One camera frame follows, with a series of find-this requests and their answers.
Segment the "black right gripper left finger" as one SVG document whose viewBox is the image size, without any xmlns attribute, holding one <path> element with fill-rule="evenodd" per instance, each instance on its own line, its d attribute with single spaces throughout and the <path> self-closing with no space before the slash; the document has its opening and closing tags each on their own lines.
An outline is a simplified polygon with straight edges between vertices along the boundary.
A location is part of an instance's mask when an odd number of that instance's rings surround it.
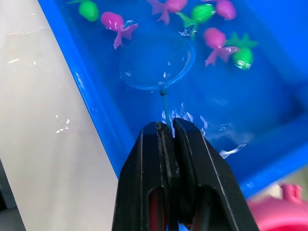
<svg viewBox="0 0 308 231">
<path fill-rule="evenodd" d="M 140 130 L 120 171 L 112 230 L 179 230 L 179 187 L 171 129 L 151 122 Z"/>
</svg>

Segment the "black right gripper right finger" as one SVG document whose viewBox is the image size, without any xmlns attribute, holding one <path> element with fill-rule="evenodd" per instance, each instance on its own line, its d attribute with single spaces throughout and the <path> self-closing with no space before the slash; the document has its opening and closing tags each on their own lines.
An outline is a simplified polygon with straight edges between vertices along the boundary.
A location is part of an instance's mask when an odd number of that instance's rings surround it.
<svg viewBox="0 0 308 231">
<path fill-rule="evenodd" d="M 173 128 L 185 192 L 180 203 L 180 223 L 190 231 L 257 231 L 228 163 L 194 123 L 175 118 Z"/>
</svg>

